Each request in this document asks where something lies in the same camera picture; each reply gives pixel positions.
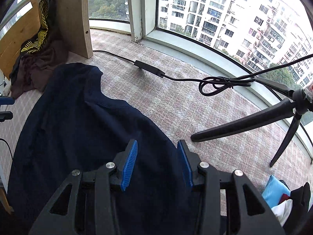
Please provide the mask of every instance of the black and yellow patterned fabric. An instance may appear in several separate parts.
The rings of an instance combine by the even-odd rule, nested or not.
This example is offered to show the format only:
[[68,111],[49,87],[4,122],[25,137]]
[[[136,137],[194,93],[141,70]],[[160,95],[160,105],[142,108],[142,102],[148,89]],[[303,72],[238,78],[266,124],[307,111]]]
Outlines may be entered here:
[[26,53],[34,53],[40,51],[47,40],[48,33],[48,2],[46,0],[41,0],[39,2],[39,9],[41,11],[41,26],[37,33],[37,38],[35,40],[30,39],[25,46],[21,49],[21,52],[26,51]]

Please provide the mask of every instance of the light blue cloth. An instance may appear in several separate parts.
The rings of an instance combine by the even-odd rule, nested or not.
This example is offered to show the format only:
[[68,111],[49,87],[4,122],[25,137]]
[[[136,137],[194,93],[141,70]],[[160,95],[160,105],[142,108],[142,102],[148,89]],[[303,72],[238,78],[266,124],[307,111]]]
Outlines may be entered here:
[[287,194],[290,196],[290,190],[273,175],[270,176],[262,197],[267,202],[270,208],[278,205],[281,196]]

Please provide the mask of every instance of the white cloth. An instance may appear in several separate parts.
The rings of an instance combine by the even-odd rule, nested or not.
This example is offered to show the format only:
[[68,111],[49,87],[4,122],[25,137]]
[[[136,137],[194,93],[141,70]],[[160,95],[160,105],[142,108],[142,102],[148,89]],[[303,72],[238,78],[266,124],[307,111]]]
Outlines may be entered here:
[[286,223],[291,210],[292,210],[292,199],[288,199],[282,202],[281,204],[272,207],[272,211],[276,218],[278,219],[281,226],[283,226]]

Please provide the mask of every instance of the window sill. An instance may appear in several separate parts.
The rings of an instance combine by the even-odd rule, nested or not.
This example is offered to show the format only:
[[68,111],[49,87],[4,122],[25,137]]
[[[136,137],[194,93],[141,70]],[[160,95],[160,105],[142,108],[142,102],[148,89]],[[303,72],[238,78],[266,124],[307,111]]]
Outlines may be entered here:
[[[227,76],[234,78],[248,74],[246,70],[237,66],[220,54],[198,45],[191,40],[164,31],[152,31],[144,37],[141,43],[147,47],[174,56],[184,62],[188,62],[212,76]],[[270,90],[257,82],[253,82],[251,87],[234,87],[234,89],[260,109],[265,109],[280,102]],[[278,121],[277,124],[287,131],[291,121],[292,118],[288,118]],[[313,156],[313,146],[301,127],[297,130],[296,136],[293,140],[305,156],[311,159]]]
[[122,34],[131,34],[129,23],[122,23],[112,20],[89,20],[89,27]]

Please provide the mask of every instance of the pile of clothes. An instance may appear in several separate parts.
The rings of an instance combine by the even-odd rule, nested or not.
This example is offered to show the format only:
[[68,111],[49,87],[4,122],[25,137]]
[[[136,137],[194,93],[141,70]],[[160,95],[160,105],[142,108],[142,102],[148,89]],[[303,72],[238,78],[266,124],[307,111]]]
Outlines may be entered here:
[[56,0],[41,0],[39,9],[41,26],[36,35],[21,45],[10,83],[4,90],[4,95],[11,91],[14,99],[33,89],[43,92],[54,69],[68,58],[56,20]]
[[313,217],[313,209],[309,211],[311,191],[308,182],[300,188],[290,191],[283,180],[270,176],[263,198],[272,209],[286,235],[298,234],[308,218]]

